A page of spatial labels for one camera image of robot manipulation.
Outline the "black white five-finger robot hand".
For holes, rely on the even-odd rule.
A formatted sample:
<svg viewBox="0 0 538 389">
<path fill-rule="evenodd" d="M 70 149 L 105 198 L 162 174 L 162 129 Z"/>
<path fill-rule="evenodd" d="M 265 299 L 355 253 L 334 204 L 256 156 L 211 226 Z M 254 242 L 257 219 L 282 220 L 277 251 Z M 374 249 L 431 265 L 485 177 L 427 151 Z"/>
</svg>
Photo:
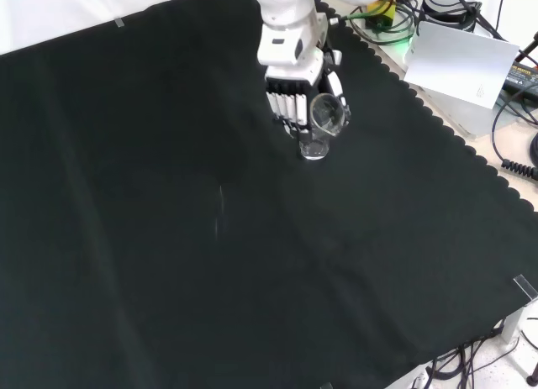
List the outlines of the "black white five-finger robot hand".
<svg viewBox="0 0 538 389">
<path fill-rule="evenodd" d="M 342 53 L 328 41 L 329 25 L 318 17 L 316 24 L 290 29 L 263 25 L 257 59 L 266 67 L 266 97 L 276 121 L 292 137 L 309 142 L 318 134 L 336 136 L 342 120 L 324 121 L 311 113 L 314 99 L 329 95 L 342 106 L 346 117 L 350 110 L 336 68 Z"/>
</svg>

